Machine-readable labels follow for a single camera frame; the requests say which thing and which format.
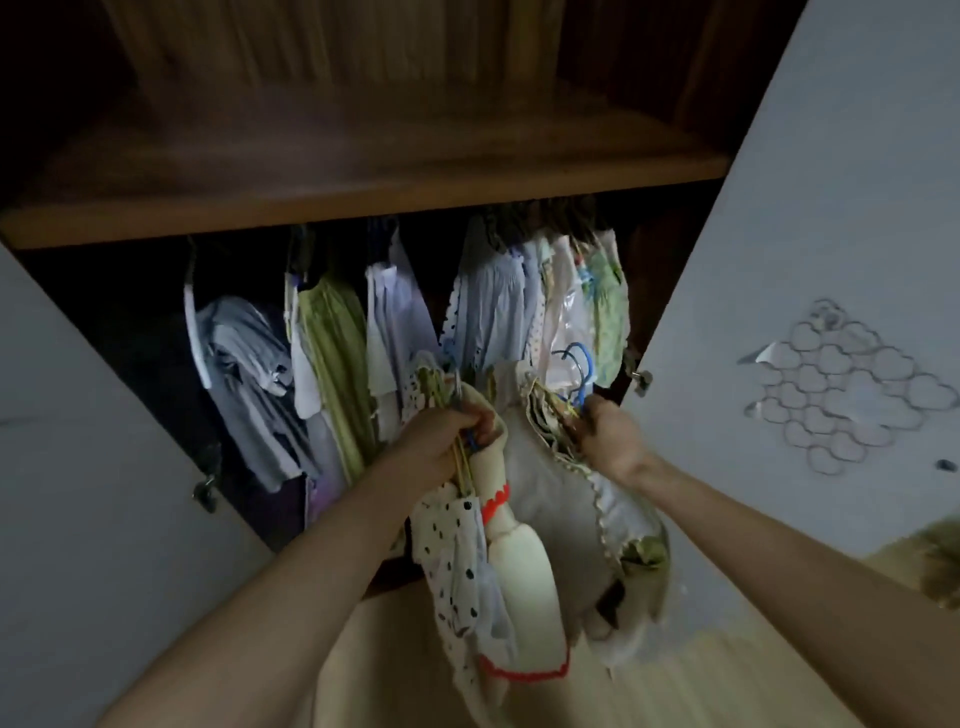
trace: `floor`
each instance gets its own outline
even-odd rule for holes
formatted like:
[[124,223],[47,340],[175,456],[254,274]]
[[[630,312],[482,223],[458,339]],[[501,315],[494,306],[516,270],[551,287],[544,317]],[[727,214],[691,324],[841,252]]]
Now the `floor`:
[[[904,540],[867,563],[917,589],[924,551],[921,541]],[[314,728],[472,726],[430,614],[422,582],[359,604],[321,672]],[[565,680],[514,687],[507,706],[517,728],[860,725],[760,616],[613,672],[580,643]]]

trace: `wardrobe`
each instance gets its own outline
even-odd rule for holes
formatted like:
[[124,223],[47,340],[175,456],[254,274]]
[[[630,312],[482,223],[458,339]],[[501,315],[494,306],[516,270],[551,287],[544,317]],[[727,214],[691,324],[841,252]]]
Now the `wardrobe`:
[[[950,66],[938,53],[960,61],[960,16],[927,5],[0,11],[0,550],[12,595],[0,623],[5,661],[21,666],[0,722],[89,724],[285,543],[238,515],[275,504],[231,506],[243,490],[223,467],[231,455],[203,447],[217,433],[178,384],[195,376],[188,356],[157,365],[162,342],[183,340],[187,235],[230,261],[222,278],[269,296],[291,225],[319,224],[336,247],[363,217],[396,214],[422,231],[424,260],[455,260],[436,231],[467,209],[593,195],[630,287],[630,347],[608,396],[664,455],[855,555],[960,505],[955,476],[932,467],[960,457],[950,407],[842,475],[815,473],[775,426],[743,416],[764,385],[737,364],[830,298],[960,383],[947,336],[960,220],[941,194],[960,185],[944,162],[960,151],[948,131],[960,106],[931,71]],[[687,596],[651,649],[738,604],[682,535],[673,548],[690,565],[677,574]],[[417,577],[399,559],[372,590]]]

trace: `white wardrobe door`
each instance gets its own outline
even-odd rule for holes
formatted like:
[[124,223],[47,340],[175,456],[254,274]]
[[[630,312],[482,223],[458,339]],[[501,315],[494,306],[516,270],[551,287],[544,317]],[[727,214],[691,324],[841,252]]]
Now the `white wardrobe door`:
[[0,725],[92,725],[270,554],[2,246],[0,346]]
[[[960,387],[960,4],[811,0],[625,400],[666,457],[725,493],[863,556],[960,505],[960,410],[815,473],[744,355],[838,302]],[[729,582],[675,534],[676,635],[732,611]]]

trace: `forearm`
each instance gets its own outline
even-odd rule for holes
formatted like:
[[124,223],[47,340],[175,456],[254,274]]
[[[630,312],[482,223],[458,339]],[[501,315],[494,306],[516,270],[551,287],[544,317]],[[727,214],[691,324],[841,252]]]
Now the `forearm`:
[[632,485],[679,526],[866,725],[960,715],[960,624],[886,577],[661,465]]
[[104,728],[274,728],[337,640],[418,490],[388,456],[274,562],[181,637],[104,716]]

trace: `red trim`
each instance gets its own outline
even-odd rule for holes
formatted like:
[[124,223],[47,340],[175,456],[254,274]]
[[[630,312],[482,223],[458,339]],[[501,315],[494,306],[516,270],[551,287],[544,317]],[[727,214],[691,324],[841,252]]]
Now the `red trim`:
[[570,670],[570,646],[566,647],[566,660],[559,669],[552,672],[510,672],[506,669],[500,669],[494,665],[486,655],[480,655],[478,658],[480,667],[494,677],[505,677],[515,683],[538,683],[541,680],[555,680],[558,677],[566,677]]
[[480,508],[480,515],[483,517],[483,524],[487,525],[487,522],[493,518],[493,514],[496,513],[496,509],[506,503],[509,499],[510,483],[504,483],[503,488],[498,490],[496,494]]

